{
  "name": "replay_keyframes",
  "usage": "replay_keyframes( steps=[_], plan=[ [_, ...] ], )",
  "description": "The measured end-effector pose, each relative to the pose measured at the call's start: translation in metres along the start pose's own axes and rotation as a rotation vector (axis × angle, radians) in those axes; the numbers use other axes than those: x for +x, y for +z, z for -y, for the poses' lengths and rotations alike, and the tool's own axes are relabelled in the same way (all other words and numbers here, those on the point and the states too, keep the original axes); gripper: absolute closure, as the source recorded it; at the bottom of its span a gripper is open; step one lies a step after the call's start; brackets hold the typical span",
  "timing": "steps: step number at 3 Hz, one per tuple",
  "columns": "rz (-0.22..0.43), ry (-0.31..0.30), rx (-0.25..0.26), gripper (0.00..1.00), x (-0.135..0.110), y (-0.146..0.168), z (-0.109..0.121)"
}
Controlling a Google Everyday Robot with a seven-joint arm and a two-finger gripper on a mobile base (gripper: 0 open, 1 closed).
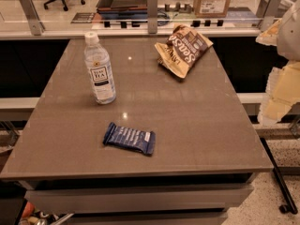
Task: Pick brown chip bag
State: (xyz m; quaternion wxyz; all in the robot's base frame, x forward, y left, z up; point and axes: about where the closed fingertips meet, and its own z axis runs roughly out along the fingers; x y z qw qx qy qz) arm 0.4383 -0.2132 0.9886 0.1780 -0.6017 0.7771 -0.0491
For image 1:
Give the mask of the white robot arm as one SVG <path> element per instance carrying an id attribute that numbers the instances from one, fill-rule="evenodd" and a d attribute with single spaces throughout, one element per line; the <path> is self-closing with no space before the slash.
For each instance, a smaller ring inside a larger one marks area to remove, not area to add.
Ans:
<path id="1" fill-rule="evenodd" d="M 288 60 L 283 68 L 272 68 L 260 105 L 259 123 L 272 126 L 300 101 L 300 0 L 281 19 L 260 33 L 256 41 L 276 46 L 277 53 Z"/>

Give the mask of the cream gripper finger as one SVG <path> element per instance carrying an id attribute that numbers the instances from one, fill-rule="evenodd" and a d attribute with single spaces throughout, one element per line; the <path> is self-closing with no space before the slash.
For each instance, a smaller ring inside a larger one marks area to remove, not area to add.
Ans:
<path id="1" fill-rule="evenodd" d="M 282 20 L 274 22 L 269 28 L 256 37 L 256 42 L 265 46 L 276 46 L 278 44 L 278 32 Z"/>
<path id="2" fill-rule="evenodd" d="M 289 61 L 283 68 L 273 67 L 258 114 L 261 125 L 272 126 L 300 101 L 300 62 Z"/>

